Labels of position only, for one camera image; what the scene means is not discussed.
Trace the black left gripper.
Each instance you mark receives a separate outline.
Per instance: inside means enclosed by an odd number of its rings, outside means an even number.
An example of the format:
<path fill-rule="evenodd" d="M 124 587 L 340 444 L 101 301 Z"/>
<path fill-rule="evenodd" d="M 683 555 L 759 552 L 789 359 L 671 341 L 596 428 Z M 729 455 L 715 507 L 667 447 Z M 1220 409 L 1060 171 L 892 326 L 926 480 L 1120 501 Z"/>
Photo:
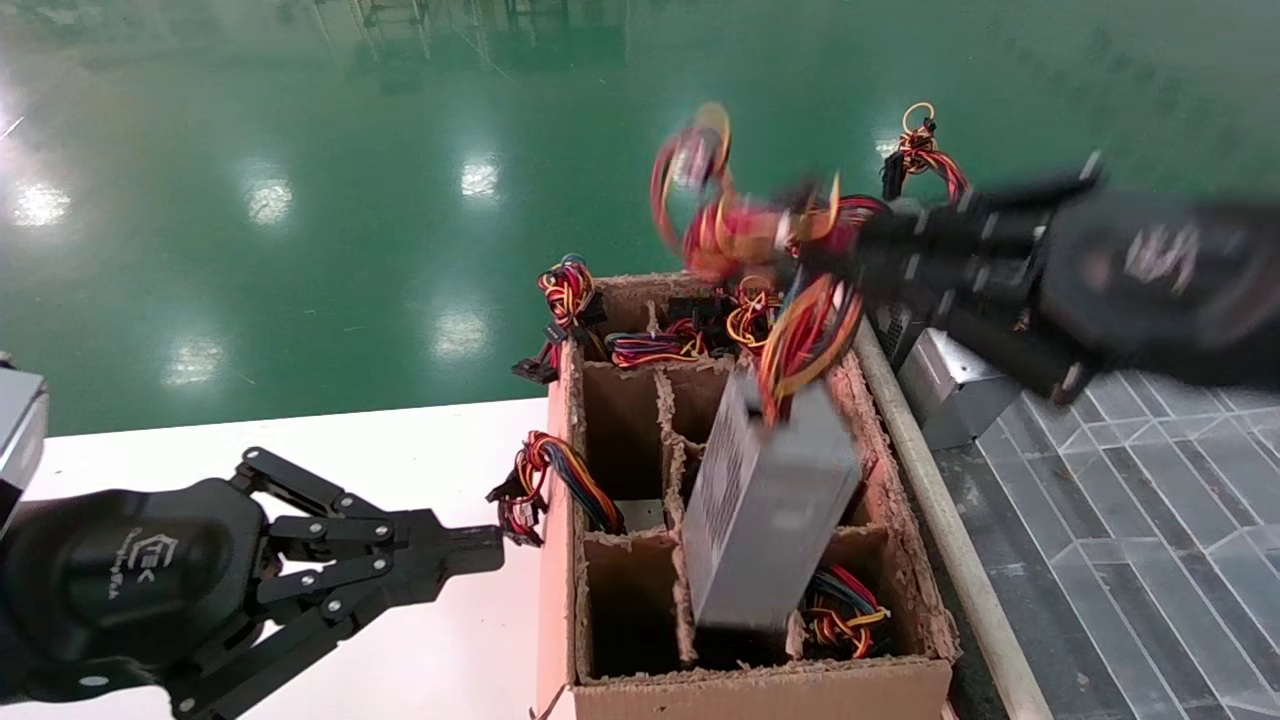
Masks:
<path fill-rule="evenodd" d="M 268 527 L 247 495 L 296 510 Z M 175 719 L 238 719 L 385 611 L 503 568 L 498 527 L 387 511 L 265 448 L 232 484 L 14 502 L 3 532 L 3 701 L 70 703 L 164 688 Z M 280 564 L 340 561 L 259 642 L 256 585 Z"/>

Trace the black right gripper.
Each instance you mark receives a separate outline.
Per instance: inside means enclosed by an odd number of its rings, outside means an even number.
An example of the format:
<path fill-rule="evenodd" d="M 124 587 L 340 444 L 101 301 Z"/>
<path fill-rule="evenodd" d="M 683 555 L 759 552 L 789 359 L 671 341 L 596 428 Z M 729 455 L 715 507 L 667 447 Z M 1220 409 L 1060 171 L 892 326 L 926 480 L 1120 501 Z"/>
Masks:
<path fill-rule="evenodd" d="M 1074 402 L 1093 366 L 1190 386 L 1276 388 L 1277 200 L 1093 193 L 1101 156 L 1094 150 L 1066 170 L 968 190 L 951 204 L 890 202 L 860 229 L 867 299 L 943 332 L 1053 404 Z M 1036 291 L 1043 316 L 1027 300 L 891 264 L 1021 258 L 1044 234 Z"/>

